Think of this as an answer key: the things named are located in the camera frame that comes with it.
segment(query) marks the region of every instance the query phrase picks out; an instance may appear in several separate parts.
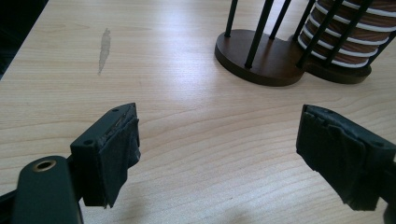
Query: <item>wooden table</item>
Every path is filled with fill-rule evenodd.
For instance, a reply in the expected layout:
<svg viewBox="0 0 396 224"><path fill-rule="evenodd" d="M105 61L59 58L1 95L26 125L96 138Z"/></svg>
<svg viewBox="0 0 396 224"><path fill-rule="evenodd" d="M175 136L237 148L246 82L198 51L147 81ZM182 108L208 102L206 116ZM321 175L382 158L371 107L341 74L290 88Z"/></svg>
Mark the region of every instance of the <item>wooden table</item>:
<svg viewBox="0 0 396 224"><path fill-rule="evenodd" d="M396 142L393 42L361 84L309 74L255 85L214 56L229 0L51 0L0 81L0 193L30 161L69 145L108 109L136 102L141 161L112 209L86 223L381 223L354 212L296 154L303 104L330 108ZM276 1L265 32L283 1ZM233 28L255 30L263 1L240 1ZM292 1L278 36L295 30ZM109 55L99 72L102 36Z"/></svg>

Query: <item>light wood surface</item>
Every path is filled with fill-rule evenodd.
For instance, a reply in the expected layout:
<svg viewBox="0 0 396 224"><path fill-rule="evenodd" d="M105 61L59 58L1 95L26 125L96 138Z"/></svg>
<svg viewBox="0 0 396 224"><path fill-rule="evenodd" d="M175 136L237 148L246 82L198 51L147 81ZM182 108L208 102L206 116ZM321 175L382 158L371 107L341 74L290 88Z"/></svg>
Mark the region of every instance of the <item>light wood surface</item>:
<svg viewBox="0 0 396 224"><path fill-rule="evenodd" d="M278 37L307 1L292 1ZM354 212L295 152L303 104L396 143L396 44L359 85L309 74L286 88L246 82L214 56L230 0L50 0L0 81L0 194L30 161L69 145L108 109L136 102L141 161L112 209L86 223L382 223ZM275 1L269 33L283 1ZM263 1L239 1L233 28L255 30ZM109 55L99 72L102 35Z"/></svg>

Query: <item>dark brown wooden base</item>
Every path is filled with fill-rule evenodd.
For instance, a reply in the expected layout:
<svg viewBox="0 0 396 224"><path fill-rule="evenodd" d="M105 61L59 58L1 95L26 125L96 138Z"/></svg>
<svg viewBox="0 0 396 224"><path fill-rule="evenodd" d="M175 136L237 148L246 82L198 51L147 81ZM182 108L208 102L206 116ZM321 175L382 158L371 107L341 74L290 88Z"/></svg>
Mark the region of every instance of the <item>dark brown wooden base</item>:
<svg viewBox="0 0 396 224"><path fill-rule="evenodd" d="M345 68L330 65L321 66L322 60L310 56L303 68L298 68L298 60L304 50L292 40L270 39L263 34L256 57L251 68L245 67L254 31L232 30L231 37L219 35L215 55L219 62L230 72L247 81L265 86L288 86L302 77L304 72L323 79L355 84L362 82L371 73L371 67Z"/></svg>

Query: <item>gray mark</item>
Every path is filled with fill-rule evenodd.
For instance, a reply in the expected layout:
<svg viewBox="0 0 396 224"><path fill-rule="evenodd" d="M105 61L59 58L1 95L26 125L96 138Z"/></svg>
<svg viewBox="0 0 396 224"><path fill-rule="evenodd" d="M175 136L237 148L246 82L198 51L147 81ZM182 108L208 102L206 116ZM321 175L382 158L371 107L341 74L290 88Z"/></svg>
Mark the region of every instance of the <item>gray mark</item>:
<svg viewBox="0 0 396 224"><path fill-rule="evenodd" d="M106 63L106 59L108 57L108 55L110 54L110 31L105 30L105 32L102 35L102 47L100 50L100 58L99 58L99 72L98 75L100 76L102 73L102 69L105 66Z"/></svg>

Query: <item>table surface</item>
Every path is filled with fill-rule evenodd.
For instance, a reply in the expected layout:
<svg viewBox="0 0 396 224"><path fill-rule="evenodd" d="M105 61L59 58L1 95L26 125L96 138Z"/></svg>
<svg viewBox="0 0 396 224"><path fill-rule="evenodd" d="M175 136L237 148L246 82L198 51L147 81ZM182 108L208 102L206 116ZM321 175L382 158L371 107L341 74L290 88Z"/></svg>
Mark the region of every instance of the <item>table surface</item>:
<svg viewBox="0 0 396 224"><path fill-rule="evenodd" d="M306 3L292 1L279 38L292 35ZM304 74L285 88L259 86L214 56L230 4L49 1L0 81L0 193L16 188L24 165L67 157L108 109L136 102L141 161L112 209L81 203L86 223L382 223L386 203L352 211L295 142L303 104L396 142L396 44L361 84ZM282 4L275 1L265 33ZM240 1L233 28L255 30L262 5Z"/></svg>

